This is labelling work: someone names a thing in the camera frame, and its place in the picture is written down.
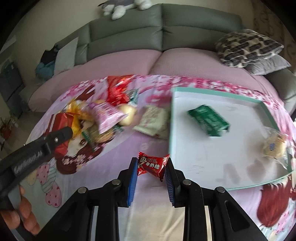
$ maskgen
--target blue cloth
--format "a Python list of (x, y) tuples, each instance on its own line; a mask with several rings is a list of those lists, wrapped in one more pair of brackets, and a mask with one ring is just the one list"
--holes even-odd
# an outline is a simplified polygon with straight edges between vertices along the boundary
[(55, 61), (51, 61), (48, 64), (40, 62), (35, 69), (36, 75), (45, 81), (49, 80), (54, 75), (54, 64)]

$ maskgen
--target cartoon eye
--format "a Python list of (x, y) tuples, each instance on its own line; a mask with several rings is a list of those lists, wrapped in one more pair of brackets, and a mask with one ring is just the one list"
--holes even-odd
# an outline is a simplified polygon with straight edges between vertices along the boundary
[(80, 146), (83, 146), (84, 144), (86, 143), (86, 140), (85, 139), (82, 139), (79, 143)]

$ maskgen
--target gray and white plush toy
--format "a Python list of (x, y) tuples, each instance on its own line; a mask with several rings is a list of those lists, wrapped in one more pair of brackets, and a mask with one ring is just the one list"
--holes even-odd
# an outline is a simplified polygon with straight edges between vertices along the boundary
[(108, 0), (102, 6), (104, 16), (112, 13), (112, 20), (119, 19), (125, 15), (127, 9), (138, 7), (140, 10), (148, 9), (152, 6), (150, 0)]

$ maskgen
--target blue gripper pad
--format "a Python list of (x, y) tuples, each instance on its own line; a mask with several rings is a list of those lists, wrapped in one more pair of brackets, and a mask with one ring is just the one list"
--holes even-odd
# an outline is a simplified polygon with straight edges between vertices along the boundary
[(170, 176), (168, 168), (165, 168), (165, 181), (168, 189), (168, 197), (170, 198), (170, 202), (174, 206), (175, 205), (175, 189), (174, 189), (172, 178)]
[(135, 195), (136, 184), (137, 184), (137, 179), (138, 179), (137, 169), (138, 169), (138, 161), (136, 161), (136, 163), (135, 163), (135, 167), (133, 168), (133, 173), (131, 176), (131, 181), (128, 186), (128, 198), (127, 198), (128, 206), (130, 206), (131, 203), (133, 202), (133, 197)]

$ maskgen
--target pink snack package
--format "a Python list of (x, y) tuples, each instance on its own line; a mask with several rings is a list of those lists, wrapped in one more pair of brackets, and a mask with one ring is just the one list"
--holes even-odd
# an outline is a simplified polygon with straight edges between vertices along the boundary
[(108, 102), (90, 103), (89, 111), (99, 127), (99, 134), (106, 132), (128, 116)]

